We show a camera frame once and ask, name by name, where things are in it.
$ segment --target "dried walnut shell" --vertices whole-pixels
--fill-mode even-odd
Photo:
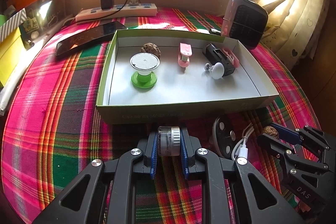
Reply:
[[[147,52],[147,53],[154,54],[159,59],[161,56],[161,52],[159,48],[153,43],[146,43],[145,45],[143,45],[140,52]]]
[[[266,133],[273,138],[279,139],[279,133],[274,127],[266,126],[261,133]]]

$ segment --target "portable heater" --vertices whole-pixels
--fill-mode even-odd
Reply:
[[[224,15],[221,35],[239,40],[254,49],[266,28],[268,13],[251,0],[230,0]]]

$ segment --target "striped box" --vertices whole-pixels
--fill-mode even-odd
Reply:
[[[10,19],[6,21],[4,25],[0,27],[0,44],[3,42],[6,37],[14,31],[19,25],[21,25],[27,19],[26,10],[22,9]]]

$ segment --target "paper cup lid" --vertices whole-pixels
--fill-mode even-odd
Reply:
[[[141,52],[134,55],[130,62],[133,68],[142,71],[154,70],[160,65],[160,60],[154,54],[147,52]]]

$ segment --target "black disc with holes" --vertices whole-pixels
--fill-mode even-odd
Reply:
[[[226,159],[231,159],[231,152],[238,140],[227,115],[218,117],[212,128],[212,136],[217,152]]]

